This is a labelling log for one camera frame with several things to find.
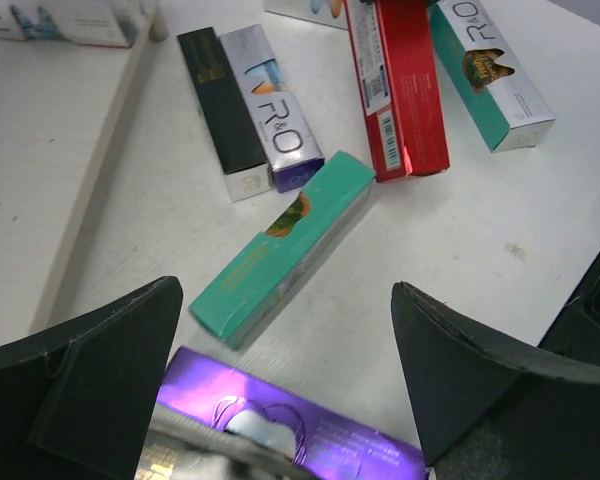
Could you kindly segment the red silver toothpaste box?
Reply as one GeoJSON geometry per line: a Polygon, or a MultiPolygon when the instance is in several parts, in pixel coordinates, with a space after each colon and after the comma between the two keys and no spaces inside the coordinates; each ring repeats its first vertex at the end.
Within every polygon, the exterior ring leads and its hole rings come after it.
{"type": "Polygon", "coordinates": [[[0,39],[128,48],[154,1],[0,1],[0,39]]]}

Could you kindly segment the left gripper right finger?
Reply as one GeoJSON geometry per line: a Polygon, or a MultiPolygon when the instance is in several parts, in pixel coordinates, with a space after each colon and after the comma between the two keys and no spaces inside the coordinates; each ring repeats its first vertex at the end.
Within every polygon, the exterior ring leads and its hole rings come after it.
{"type": "Polygon", "coordinates": [[[439,479],[600,479],[600,366],[531,346],[406,282],[391,316],[439,479]]]}

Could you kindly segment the purple toothpaste box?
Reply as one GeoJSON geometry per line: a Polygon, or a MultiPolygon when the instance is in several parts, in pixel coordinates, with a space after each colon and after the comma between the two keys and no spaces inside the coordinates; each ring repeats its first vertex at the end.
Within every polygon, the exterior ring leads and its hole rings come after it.
{"type": "Polygon", "coordinates": [[[422,452],[209,356],[172,357],[156,406],[280,454],[319,479],[425,479],[422,452]]]}
{"type": "Polygon", "coordinates": [[[264,0],[263,7],[268,13],[347,29],[343,0],[264,0]]]}

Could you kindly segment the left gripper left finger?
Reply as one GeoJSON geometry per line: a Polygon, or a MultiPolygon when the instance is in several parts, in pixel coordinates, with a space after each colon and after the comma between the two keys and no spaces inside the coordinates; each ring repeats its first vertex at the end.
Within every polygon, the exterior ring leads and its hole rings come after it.
{"type": "Polygon", "coordinates": [[[183,290],[160,277],[0,346],[0,479],[131,479],[183,290]]]}

